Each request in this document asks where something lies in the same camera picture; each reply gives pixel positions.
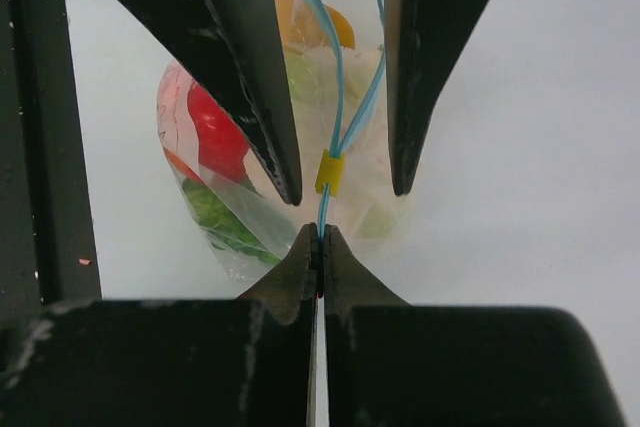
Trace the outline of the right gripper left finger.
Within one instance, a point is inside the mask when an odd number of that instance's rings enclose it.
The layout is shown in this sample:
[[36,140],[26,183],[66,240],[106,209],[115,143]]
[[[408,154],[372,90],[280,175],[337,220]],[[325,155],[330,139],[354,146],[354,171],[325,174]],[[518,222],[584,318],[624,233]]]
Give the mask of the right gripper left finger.
[[84,300],[12,329],[5,426],[310,426],[318,237],[235,299]]

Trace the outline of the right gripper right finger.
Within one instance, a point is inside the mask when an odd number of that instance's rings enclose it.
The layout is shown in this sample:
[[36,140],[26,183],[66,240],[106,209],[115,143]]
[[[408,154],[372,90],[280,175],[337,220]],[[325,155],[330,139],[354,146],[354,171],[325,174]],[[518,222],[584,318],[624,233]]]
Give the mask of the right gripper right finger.
[[587,331],[557,308],[414,306],[338,228],[322,241],[333,426],[621,426]]

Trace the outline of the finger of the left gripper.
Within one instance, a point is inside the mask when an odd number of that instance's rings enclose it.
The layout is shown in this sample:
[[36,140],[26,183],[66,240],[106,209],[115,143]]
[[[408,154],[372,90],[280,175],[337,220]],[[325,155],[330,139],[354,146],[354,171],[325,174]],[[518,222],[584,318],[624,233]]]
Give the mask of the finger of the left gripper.
[[490,0],[384,0],[390,169],[410,193],[438,98]]
[[274,0],[118,0],[219,103],[282,200],[303,182]]

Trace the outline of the orange fruit toy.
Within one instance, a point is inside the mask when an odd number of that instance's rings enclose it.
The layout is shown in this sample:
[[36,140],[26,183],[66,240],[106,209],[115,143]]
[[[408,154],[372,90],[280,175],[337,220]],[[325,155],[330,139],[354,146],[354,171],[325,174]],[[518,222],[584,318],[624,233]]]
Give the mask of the orange fruit toy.
[[[329,38],[304,0],[274,0],[281,41],[285,50],[296,53],[328,47]],[[348,20],[336,9],[325,5],[341,47],[356,47],[355,33]]]

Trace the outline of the clear zip top bag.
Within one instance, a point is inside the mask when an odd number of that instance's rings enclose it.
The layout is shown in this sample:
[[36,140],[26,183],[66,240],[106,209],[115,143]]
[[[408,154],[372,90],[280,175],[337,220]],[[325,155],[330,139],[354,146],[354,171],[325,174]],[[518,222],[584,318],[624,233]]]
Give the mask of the clear zip top bag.
[[[337,108],[334,122],[334,129],[331,137],[330,146],[324,150],[321,156],[317,177],[315,181],[315,191],[320,197],[319,207],[317,210],[317,218],[315,221],[320,225],[331,224],[327,220],[329,212],[329,204],[332,199],[336,198],[341,190],[342,177],[346,167],[344,151],[348,145],[354,140],[356,133],[363,126],[365,120],[369,119],[372,114],[376,92],[381,83],[386,85],[385,60],[386,52],[384,46],[384,0],[304,0],[312,12],[318,19],[320,26],[329,38],[330,48],[336,59],[336,80],[338,85]],[[374,79],[365,94],[364,100],[358,108],[354,118],[352,119],[347,132],[342,134],[341,122],[343,120],[344,110],[344,62],[342,51],[345,47],[341,47],[338,42],[338,36],[331,21],[325,5],[331,6],[339,11],[351,24],[356,39],[357,49],[377,49],[381,53],[379,65],[376,69]],[[161,78],[156,98],[156,118],[158,106],[158,93],[166,84],[166,70]],[[382,249],[390,245],[383,245],[379,249],[373,250],[352,250],[364,259],[370,259],[379,253]],[[229,270],[223,264],[223,255],[217,253],[211,247],[219,265],[234,279],[244,281],[254,281],[262,277],[271,267],[262,270],[254,268],[242,268],[240,270]]]

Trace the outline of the red apple toy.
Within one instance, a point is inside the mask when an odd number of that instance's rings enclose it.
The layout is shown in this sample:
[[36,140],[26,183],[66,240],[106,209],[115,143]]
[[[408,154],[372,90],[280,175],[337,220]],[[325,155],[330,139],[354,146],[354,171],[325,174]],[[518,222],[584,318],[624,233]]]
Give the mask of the red apple toy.
[[244,182],[249,145],[240,129],[197,82],[189,89],[187,108],[198,138],[199,164],[230,181]]

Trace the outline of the green lettuce toy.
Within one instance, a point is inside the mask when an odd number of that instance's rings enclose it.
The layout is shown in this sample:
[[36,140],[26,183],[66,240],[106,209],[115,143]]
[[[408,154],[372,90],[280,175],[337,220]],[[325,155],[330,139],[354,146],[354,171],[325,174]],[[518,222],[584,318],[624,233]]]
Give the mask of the green lettuce toy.
[[199,145],[187,108],[193,82],[174,62],[158,93],[158,133],[194,221],[229,270],[266,269],[289,250],[298,229],[317,218],[318,199],[306,194],[299,206],[281,203],[249,146],[244,182],[233,182],[199,164]]

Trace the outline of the white cauliflower toy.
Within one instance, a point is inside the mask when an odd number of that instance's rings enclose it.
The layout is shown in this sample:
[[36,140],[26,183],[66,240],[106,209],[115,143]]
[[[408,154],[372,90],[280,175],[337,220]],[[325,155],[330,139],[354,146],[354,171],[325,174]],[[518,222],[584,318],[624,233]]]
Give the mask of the white cauliflower toy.
[[[377,49],[345,48],[342,55],[345,93],[340,132],[345,134],[374,79],[381,53]],[[244,158],[255,190],[249,198],[256,218],[284,223],[275,239],[278,243],[317,217],[320,197],[315,181],[322,153],[330,146],[338,95],[336,59],[330,48],[288,50],[284,58],[304,186],[300,205],[284,204],[255,156],[247,154]],[[370,118],[345,149],[344,157],[341,190],[329,204],[328,222],[340,229],[355,250],[368,251],[396,243],[410,224],[413,206],[409,197],[393,193],[384,83],[376,92]]]

